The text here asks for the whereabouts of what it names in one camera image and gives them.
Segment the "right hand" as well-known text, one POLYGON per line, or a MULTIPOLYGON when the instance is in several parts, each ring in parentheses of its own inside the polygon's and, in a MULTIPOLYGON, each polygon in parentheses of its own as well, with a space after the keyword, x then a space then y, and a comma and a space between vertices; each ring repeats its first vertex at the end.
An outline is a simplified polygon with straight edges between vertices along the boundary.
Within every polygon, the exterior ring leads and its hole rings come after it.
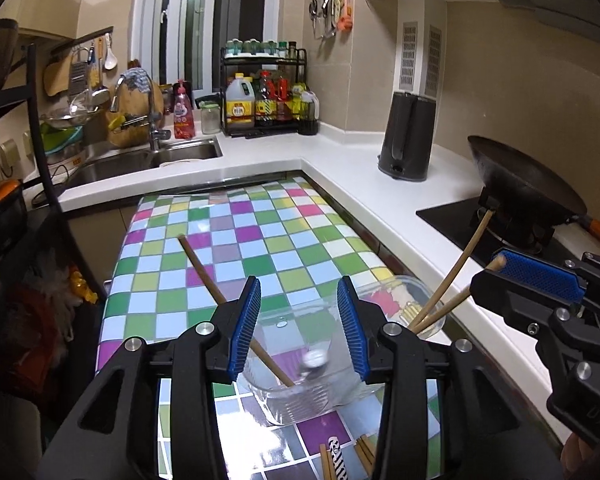
POLYGON ((594 450, 576 434, 570 434, 560 454, 562 475, 565 479, 595 479, 592 468, 594 450))

